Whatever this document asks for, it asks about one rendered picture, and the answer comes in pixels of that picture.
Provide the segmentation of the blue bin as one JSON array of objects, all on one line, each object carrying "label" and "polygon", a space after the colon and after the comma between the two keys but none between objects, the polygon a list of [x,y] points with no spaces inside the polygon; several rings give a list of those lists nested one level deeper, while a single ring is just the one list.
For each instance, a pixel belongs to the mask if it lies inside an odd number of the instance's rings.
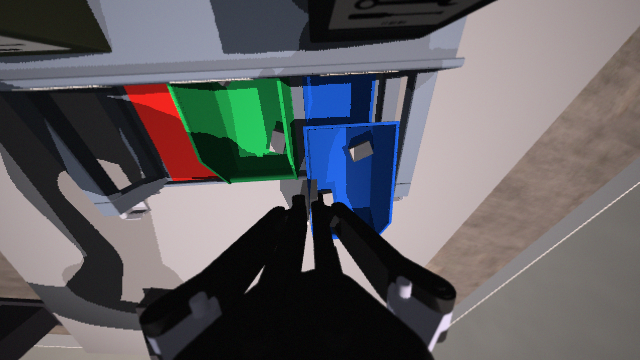
[{"label": "blue bin", "polygon": [[[332,190],[379,235],[391,224],[400,121],[303,126],[307,185]],[[356,162],[348,148],[368,140],[373,153]],[[310,164],[310,165],[309,165]]]}]

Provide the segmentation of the green bin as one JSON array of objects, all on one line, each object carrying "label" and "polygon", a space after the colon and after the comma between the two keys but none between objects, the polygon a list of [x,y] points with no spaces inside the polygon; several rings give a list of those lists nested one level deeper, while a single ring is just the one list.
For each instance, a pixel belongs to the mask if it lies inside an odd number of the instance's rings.
[{"label": "green bin", "polygon": [[[289,78],[166,85],[198,161],[226,183],[298,180]],[[269,151],[274,129],[283,154]]]}]

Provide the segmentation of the black metal shelf rack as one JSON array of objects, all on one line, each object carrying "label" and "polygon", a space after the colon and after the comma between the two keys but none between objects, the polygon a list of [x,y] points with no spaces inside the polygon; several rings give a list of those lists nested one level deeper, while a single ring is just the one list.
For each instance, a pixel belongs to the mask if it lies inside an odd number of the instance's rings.
[{"label": "black metal shelf rack", "polygon": [[[125,220],[151,211],[145,199],[164,187],[226,183],[198,161],[166,84],[289,78],[303,179],[303,126],[395,121],[408,76],[400,202],[438,71],[465,61],[467,16],[422,38],[311,43],[308,0],[86,1],[112,52],[0,57],[0,95],[103,216]],[[95,93],[145,178],[119,190],[49,93]]]}]

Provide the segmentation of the black case with orange latches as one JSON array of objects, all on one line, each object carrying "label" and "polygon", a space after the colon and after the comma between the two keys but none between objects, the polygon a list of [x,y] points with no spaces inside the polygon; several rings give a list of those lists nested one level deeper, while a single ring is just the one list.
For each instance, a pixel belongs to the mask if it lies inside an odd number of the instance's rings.
[{"label": "black case with orange latches", "polygon": [[497,0],[308,0],[311,43],[425,37]]}]

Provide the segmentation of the olive green tool case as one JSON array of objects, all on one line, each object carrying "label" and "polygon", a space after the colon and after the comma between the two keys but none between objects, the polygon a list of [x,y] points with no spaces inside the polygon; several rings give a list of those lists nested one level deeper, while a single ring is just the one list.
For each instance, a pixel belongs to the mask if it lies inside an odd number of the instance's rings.
[{"label": "olive green tool case", "polygon": [[112,52],[86,0],[0,0],[0,57]]}]

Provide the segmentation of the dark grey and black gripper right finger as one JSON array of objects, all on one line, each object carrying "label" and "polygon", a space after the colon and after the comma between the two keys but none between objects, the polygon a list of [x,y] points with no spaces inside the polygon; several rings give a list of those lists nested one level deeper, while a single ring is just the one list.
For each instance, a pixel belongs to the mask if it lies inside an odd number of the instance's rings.
[{"label": "dark grey and black gripper right finger", "polygon": [[354,338],[354,309],[331,229],[387,308],[410,327],[430,352],[446,340],[456,290],[450,282],[404,257],[342,202],[327,206],[311,179],[317,319],[320,340],[331,351]]}]

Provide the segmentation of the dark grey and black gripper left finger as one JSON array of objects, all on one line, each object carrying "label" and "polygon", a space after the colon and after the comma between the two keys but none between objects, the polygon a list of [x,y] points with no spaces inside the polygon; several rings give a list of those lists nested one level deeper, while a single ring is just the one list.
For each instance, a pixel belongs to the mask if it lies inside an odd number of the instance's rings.
[{"label": "dark grey and black gripper left finger", "polygon": [[247,358],[269,352],[279,334],[291,271],[302,271],[309,218],[303,180],[290,209],[272,208],[203,271],[150,304],[139,323],[158,359],[172,360],[244,295],[263,267],[236,331]]}]

